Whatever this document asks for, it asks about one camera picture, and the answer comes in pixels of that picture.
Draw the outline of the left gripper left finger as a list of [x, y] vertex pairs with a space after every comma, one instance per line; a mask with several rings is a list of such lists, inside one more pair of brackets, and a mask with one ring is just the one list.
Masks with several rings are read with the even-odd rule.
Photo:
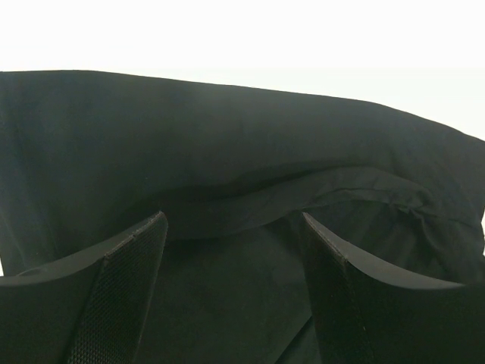
[[132, 363], [167, 235], [162, 212], [1, 279], [3, 363]]

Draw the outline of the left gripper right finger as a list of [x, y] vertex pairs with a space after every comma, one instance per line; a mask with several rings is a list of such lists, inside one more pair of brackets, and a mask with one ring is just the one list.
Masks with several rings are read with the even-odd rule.
[[484, 285], [390, 264], [302, 216], [302, 262], [324, 363], [482, 363]]

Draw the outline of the black t shirt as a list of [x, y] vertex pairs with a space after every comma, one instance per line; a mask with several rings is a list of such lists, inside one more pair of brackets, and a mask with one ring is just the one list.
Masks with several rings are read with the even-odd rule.
[[324, 363], [304, 214], [390, 264], [484, 285], [484, 143], [372, 102], [101, 71], [1, 75], [1, 264], [162, 212], [132, 363]]

